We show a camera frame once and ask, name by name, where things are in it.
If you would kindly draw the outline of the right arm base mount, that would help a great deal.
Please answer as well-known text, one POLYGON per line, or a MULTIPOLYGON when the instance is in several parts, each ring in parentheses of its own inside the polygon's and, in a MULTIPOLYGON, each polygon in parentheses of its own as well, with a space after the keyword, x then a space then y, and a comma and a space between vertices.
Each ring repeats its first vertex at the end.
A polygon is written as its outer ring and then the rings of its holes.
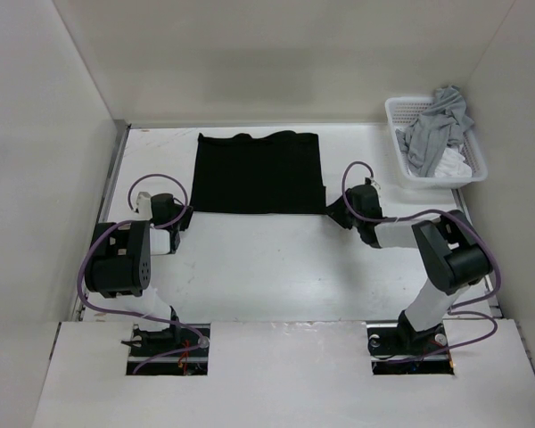
POLYGON ((374 375, 453 375, 442 323, 416 331, 401 312, 395 323, 366 326, 374 375))

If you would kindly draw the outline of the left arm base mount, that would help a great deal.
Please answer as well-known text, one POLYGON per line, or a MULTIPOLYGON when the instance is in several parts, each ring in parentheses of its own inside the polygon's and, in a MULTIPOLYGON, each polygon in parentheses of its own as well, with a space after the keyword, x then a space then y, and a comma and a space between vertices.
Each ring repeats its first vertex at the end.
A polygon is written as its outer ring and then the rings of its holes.
POLYGON ((169 327, 145 331, 134 325, 128 347, 126 375, 205 376, 209 371, 209 348, 198 344, 200 336, 188 329, 169 327))

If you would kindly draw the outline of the black tank top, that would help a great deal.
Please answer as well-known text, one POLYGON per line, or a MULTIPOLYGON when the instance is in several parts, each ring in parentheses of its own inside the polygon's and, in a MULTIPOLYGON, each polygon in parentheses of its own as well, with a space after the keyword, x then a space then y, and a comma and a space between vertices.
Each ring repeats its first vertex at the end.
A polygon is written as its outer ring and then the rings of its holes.
POLYGON ((259 138, 200 134, 190 204, 209 213, 324 214, 318 135, 291 130, 259 138))

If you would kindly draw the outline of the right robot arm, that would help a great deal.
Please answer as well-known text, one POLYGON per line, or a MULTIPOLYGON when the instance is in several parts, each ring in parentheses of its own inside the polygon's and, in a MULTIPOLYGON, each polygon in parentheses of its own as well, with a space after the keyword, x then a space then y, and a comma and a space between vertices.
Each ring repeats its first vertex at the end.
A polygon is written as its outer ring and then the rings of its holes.
POLYGON ((432 219, 388 219, 377 190, 365 183, 347 189, 325 213, 340 227, 357 230, 367 246, 417 250, 423 262, 424 286, 401 311, 397 324, 369 331, 368 350, 374 357, 433 352, 432 343, 442 334, 442 320, 458 297, 493 270, 460 210, 443 211, 432 219))

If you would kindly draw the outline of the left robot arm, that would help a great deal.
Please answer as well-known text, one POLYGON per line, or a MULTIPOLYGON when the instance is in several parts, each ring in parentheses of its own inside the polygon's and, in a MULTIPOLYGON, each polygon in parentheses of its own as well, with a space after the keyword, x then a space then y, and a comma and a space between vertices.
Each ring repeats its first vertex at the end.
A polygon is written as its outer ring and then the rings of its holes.
POLYGON ((140 219, 113 230, 93 251, 85 267, 85 286, 98 314, 135 312, 143 319, 134 336, 152 343, 162 355, 182 345, 178 315, 151 285, 152 258, 178 250, 181 233, 190 225, 193 208, 170 193, 141 192, 133 204, 140 219))

